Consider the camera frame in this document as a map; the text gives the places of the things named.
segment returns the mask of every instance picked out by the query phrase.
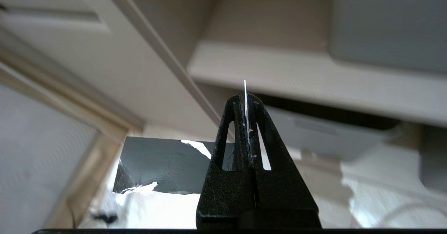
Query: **white shelf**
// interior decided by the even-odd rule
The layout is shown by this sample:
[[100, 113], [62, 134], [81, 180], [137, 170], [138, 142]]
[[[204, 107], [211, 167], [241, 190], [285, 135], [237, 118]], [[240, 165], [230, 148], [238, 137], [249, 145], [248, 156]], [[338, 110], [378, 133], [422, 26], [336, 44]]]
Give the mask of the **white shelf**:
[[447, 126], [447, 76], [348, 64], [326, 51], [330, 0], [221, 0], [188, 73], [249, 89]]

